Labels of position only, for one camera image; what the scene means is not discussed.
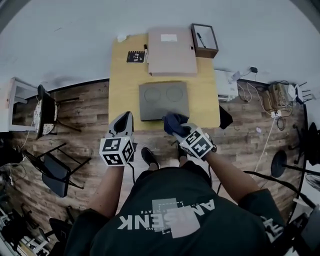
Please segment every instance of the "wooden floor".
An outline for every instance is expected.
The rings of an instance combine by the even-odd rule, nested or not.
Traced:
[[[211,135],[217,145],[217,152],[244,171],[255,170],[273,124],[270,116],[263,111],[257,92],[251,87],[250,92],[252,100],[249,103],[245,103],[239,98],[231,102],[220,103],[232,115],[233,124],[225,130],[221,128],[204,129]],[[33,132],[29,134],[24,149],[36,156],[66,142],[67,145],[64,149],[72,157],[79,161],[84,161],[88,157],[92,158],[89,164],[78,170],[71,179],[76,184],[84,184],[84,189],[81,190],[70,186],[68,195],[65,198],[57,197],[44,185],[41,174],[28,160],[21,162],[26,169],[27,175],[25,178],[17,180],[14,186],[8,190],[10,201],[15,206],[24,203],[26,209],[32,210],[33,219],[46,232],[51,230],[49,218],[66,219],[65,207],[70,205],[79,210],[86,208],[89,198],[95,192],[106,171],[106,166],[99,156],[99,145],[100,139],[104,137],[108,130],[108,94],[108,83],[83,85],[53,93],[52,96],[57,101],[75,97],[80,98],[79,101],[63,103],[59,107],[58,116],[62,123],[78,127],[82,129],[82,132],[79,133],[56,126],[54,132],[57,135],[46,135],[39,140],[35,140],[36,134]],[[27,105],[19,103],[14,115],[14,124],[30,125],[33,121],[33,111],[36,103],[37,100],[35,98],[31,99]],[[286,118],[284,131],[280,131],[277,128],[277,124],[274,124],[257,172],[271,175],[272,158],[280,149],[286,151],[289,164],[293,163],[297,156],[297,151],[288,150],[288,145],[298,142],[296,131],[292,128],[293,124],[300,126],[304,124],[303,108],[300,105],[297,105],[293,114]],[[13,145],[22,146],[27,134],[27,132],[15,132],[12,140]],[[143,162],[140,153],[141,148],[145,146],[155,153],[162,167],[178,166],[178,161],[175,159],[177,155],[176,146],[171,145],[175,140],[172,136],[160,130],[135,132],[134,137],[134,141],[138,143],[133,163],[136,178],[147,169],[147,165]],[[75,166],[72,160],[61,155],[61,153],[56,154],[56,156],[70,167]],[[208,170],[206,163],[199,161],[197,163],[200,163],[206,171]],[[11,167],[11,172],[14,180],[23,177],[25,174],[21,166]],[[219,181],[213,172],[212,177],[213,189],[217,191]],[[253,178],[257,180],[261,187],[263,186],[263,188],[268,188],[271,191],[283,218],[287,220],[292,210],[292,201],[296,196],[295,193],[275,182],[268,181],[266,183],[265,179]],[[298,188],[300,178],[300,172],[288,169],[280,179],[290,182]],[[132,186],[132,171],[131,168],[126,167],[119,209],[129,195]],[[229,198],[223,188],[220,191],[220,195]]]

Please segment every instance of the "black notebook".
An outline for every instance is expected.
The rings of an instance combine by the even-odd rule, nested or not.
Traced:
[[[128,52],[127,63],[143,63],[145,61],[145,52],[143,50],[132,50]]]

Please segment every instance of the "person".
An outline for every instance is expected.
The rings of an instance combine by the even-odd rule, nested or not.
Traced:
[[[208,162],[238,204],[218,196],[212,183],[178,147],[179,167],[159,169],[154,154],[117,215],[124,167],[109,167],[76,219],[64,255],[264,255],[284,221],[268,189],[209,151]]]

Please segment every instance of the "white wall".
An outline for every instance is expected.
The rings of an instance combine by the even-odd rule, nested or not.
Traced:
[[[0,83],[105,79],[117,35],[191,23],[213,26],[216,69],[255,66],[261,82],[319,72],[320,34],[289,0],[31,0],[0,34]]]

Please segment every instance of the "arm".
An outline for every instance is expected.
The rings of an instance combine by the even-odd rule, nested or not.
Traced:
[[[244,173],[217,153],[209,151],[204,159],[209,163],[224,189],[235,202],[239,203],[244,196],[260,190],[258,184],[250,175]]]
[[[124,170],[124,166],[111,166],[106,170],[87,208],[93,209],[109,219],[115,216],[120,198]]]

